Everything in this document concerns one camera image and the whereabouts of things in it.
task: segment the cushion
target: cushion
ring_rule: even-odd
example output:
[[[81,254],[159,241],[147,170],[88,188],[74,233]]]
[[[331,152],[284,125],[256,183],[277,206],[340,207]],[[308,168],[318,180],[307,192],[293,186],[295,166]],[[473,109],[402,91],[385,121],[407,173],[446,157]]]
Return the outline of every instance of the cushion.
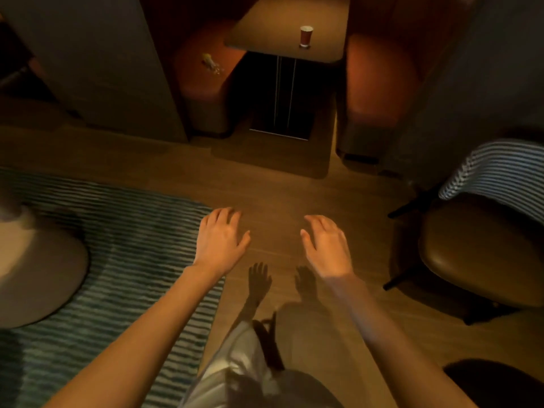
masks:
[[[347,47],[348,118],[393,128],[406,113],[420,85],[416,67],[391,40],[353,34]]]
[[[544,228],[483,196],[463,194],[424,218],[419,253],[435,274],[514,307],[544,306]]]
[[[225,98],[228,80],[245,51],[225,46],[225,37],[235,21],[205,24],[191,34],[174,57],[174,69],[181,94],[189,99],[220,102]],[[215,75],[202,63],[202,54],[211,54],[223,72]]]

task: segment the striped fabric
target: striped fabric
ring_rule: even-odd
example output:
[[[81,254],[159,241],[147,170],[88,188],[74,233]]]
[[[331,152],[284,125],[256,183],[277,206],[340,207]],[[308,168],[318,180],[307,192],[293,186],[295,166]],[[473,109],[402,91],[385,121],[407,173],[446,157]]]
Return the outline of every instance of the striped fabric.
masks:
[[[439,198],[461,192],[486,196],[544,225],[544,146],[517,139],[480,145],[440,188]]]
[[[40,407],[192,263],[200,219],[211,210],[187,199],[7,169],[0,180],[60,226],[83,231],[90,251],[89,274],[66,306],[41,322],[0,330],[0,406]],[[179,404],[196,377],[222,287],[220,281],[200,303],[144,407]]]

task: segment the striped rug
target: striped rug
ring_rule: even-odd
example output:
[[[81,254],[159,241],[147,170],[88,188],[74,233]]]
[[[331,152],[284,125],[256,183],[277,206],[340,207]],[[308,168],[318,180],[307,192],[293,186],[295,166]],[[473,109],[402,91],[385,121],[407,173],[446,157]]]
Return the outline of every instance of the striped rug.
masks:
[[[156,302],[195,254],[191,200],[0,169],[0,180],[44,216],[78,232],[91,265],[72,300],[41,322],[0,330],[0,406],[40,407]],[[176,407],[196,377],[223,281],[179,337],[144,407]]]

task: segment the table top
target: table top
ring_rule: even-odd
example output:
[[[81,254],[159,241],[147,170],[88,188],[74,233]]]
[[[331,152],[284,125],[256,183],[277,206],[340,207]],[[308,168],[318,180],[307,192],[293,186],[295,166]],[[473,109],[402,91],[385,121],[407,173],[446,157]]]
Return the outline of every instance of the table top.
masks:
[[[333,63],[344,55],[349,0],[259,0],[225,40],[228,47],[295,59]],[[312,26],[310,47],[300,27]]]

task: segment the forearm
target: forearm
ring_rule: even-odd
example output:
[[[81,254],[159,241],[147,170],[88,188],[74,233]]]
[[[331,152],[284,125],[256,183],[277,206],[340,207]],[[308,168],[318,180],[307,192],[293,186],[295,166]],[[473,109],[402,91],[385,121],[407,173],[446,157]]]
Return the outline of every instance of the forearm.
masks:
[[[175,341],[215,280],[187,267],[172,288],[45,405],[140,407]]]
[[[362,280],[352,275],[329,282],[349,308],[400,408],[475,408],[379,306]]]

